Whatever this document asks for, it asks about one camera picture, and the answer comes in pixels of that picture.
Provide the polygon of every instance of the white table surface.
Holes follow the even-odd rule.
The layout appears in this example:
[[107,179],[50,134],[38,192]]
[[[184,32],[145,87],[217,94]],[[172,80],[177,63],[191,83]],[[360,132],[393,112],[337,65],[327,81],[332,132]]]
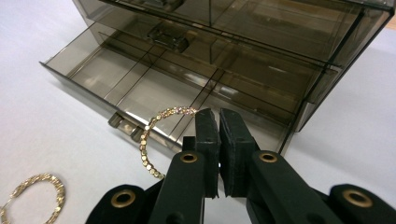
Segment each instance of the white table surface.
[[[0,204],[24,179],[52,173],[66,187],[57,223],[84,223],[108,190],[154,184],[136,145],[38,63],[86,28],[72,1],[1,1],[0,19]],[[328,193],[350,183],[396,207],[395,39],[396,31],[384,30],[293,136],[286,159],[311,187]],[[172,153],[150,156],[165,170]],[[220,197],[206,200],[205,223],[249,223],[243,203]],[[34,185],[9,216],[13,223],[43,223],[54,199],[53,186]]]

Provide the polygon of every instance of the gold chain bracelet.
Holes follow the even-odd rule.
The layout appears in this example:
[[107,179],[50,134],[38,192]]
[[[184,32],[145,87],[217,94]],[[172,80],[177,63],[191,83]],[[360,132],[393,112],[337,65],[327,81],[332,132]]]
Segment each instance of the gold chain bracelet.
[[170,107],[170,108],[165,109],[162,112],[159,112],[156,117],[153,117],[149,121],[148,125],[145,127],[145,130],[143,131],[142,136],[140,137],[139,149],[140,149],[141,159],[143,161],[143,166],[146,167],[146,169],[149,171],[149,173],[151,175],[154,175],[154,177],[159,178],[159,179],[165,178],[165,175],[161,174],[161,172],[159,172],[157,169],[155,169],[154,165],[149,161],[148,152],[146,149],[147,141],[149,138],[149,133],[154,128],[157,121],[159,121],[161,119],[166,119],[174,114],[191,115],[194,117],[197,112],[198,112],[198,110],[196,110],[192,107],[187,107],[187,106]]
[[56,218],[61,213],[62,207],[64,206],[64,201],[65,201],[64,184],[61,182],[60,179],[58,179],[54,175],[41,174],[41,175],[34,175],[34,176],[30,177],[29,179],[23,181],[9,195],[8,202],[3,207],[0,207],[0,218],[1,218],[2,224],[10,224],[10,222],[7,219],[7,206],[11,202],[11,200],[20,196],[28,187],[32,186],[34,183],[39,182],[39,181],[49,181],[53,186],[55,186],[56,193],[57,193],[56,202],[57,202],[58,206],[55,208],[55,211],[53,211],[51,217],[49,218],[48,221],[45,222],[45,224],[51,224],[56,220]]

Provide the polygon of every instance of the open drawer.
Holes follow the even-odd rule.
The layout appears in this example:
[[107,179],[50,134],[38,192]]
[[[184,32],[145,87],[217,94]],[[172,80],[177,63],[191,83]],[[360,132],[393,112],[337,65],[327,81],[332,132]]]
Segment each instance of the open drawer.
[[[110,124],[133,139],[140,137],[139,130],[151,117],[178,105],[210,107],[216,116],[222,107],[237,111],[262,149],[280,152],[291,133],[290,122],[256,109],[257,105],[278,106],[229,85],[230,78],[236,76],[230,71],[100,23],[94,23],[43,65],[60,80],[94,96],[110,112],[117,111]],[[165,119],[152,133],[173,150],[180,150],[184,135],[195,135],[191,117]]]

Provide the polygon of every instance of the plastic drawer organizer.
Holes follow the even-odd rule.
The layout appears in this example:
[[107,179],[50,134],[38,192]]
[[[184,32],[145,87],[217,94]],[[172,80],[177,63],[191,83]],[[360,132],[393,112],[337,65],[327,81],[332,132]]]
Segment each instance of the plastic drawer organizer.
[[[166,107],[226,107],[279,153],[395,10],[387,0],[75,4],[89,28],[43,65],[116,113],[111,125],[134,139]],[[153,137],[178,151],[191,121],[166,119]]]

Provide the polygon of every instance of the clamp jaw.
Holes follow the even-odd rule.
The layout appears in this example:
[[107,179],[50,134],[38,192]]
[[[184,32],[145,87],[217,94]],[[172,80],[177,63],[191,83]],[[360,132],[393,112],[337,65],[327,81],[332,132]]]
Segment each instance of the clamp jaw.
[[218,197],[219,174],[226,196],[247,198],[254,224],[396,223],[396,211],[366,189],[339,185],[329,196],[311,189],[283,157],[260,150],[232,110],[221,109],[219,131],[211,110],[200,110],[195,129],[165,180],[147,190],[110,190],[87,223],[203,223],[205,198]]

